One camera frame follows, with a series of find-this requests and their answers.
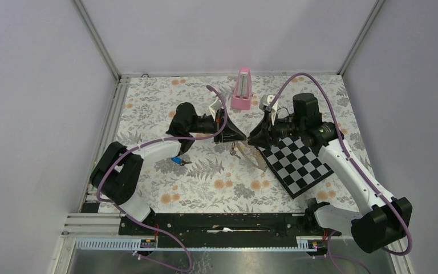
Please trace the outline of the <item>yellow tagged key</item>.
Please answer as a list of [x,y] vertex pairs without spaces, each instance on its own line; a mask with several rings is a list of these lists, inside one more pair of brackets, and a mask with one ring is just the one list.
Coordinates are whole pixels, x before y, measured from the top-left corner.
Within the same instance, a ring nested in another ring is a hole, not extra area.
[[239,156],[239,154],[236,152],[235,149],[231,149],[231,150],[230,150],[230,154],[231,154],[231,156],[233,156],[233,157],[236,157],[236,158],[238,158],[238,159],[241,159],[241,157]]

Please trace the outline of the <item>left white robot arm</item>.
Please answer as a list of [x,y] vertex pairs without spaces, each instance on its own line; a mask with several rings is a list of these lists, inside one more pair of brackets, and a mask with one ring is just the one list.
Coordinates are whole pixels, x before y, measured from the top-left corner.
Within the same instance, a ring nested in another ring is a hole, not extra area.
[[194,143],[194,133],[212,134],[215,143],[246,140],[246,135],[225,117],[223,108],[199,116],[193,104],[181,103],[163,140],[130,154],[126,154],[125,145],[111,143],[93,169],[90,183],[133,218],[132,227],[139,234],[146,235],[153,230],[154,220],[149,216],[152,208],[137,193],[141,170],[186,153]]

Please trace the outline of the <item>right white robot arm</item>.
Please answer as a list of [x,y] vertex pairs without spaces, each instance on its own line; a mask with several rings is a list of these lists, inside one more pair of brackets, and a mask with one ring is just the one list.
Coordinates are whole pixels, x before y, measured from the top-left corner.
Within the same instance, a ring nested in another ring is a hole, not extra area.
[[318,100],[312,93],[294,95],[294,112],[285,118],[277,116],[274,95],[264,95],[259,108],[263,118],[250,132],[249,145],[271,149],[287,138],[299,138],[316,158],[333,170],[358,206],[355,212],[327,202],[313,203],[308,206],[304,220],[309,234],[319,235],[326,228],[334,229],[352,236],[366,253],[386,249],[404,237],[411,238],[410,201],[396,198],[358,163],[336,124],[322,120]]

